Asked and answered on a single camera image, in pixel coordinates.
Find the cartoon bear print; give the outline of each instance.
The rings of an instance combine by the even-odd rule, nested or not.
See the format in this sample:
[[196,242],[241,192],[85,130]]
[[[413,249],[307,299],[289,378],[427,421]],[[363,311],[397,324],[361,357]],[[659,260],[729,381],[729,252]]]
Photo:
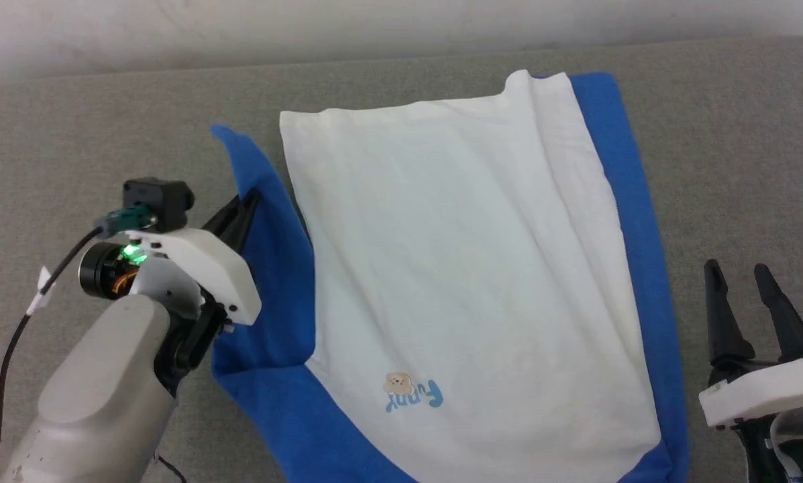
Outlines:
[[387,394],[413,395],[416,387],[413,379],[404,372],[390,372],[386,375],[386,382],[383,383],[383,391]]

